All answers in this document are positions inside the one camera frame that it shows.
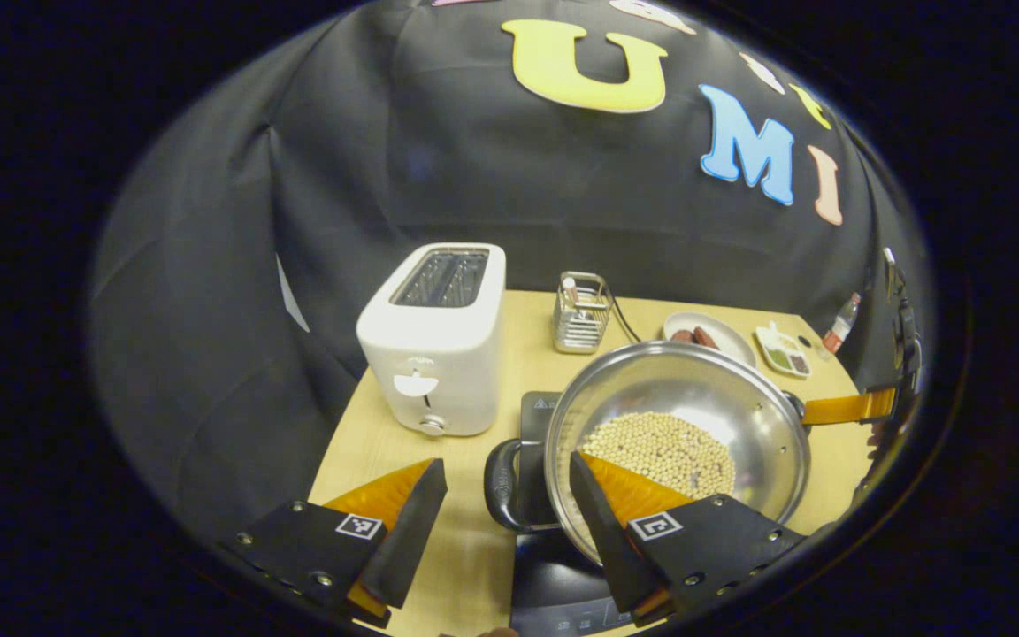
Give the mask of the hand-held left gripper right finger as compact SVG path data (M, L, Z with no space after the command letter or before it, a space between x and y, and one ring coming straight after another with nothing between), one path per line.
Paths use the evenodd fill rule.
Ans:
M730 495L692 499L590 453L569 459L612 600L635 625L719 609L805 541Z

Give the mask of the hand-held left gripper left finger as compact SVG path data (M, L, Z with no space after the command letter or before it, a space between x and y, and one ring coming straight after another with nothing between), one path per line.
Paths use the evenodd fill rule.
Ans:
M308 604L385 628L447 494L442 459L428 458L327 503L279 505L227 535L224 549Z

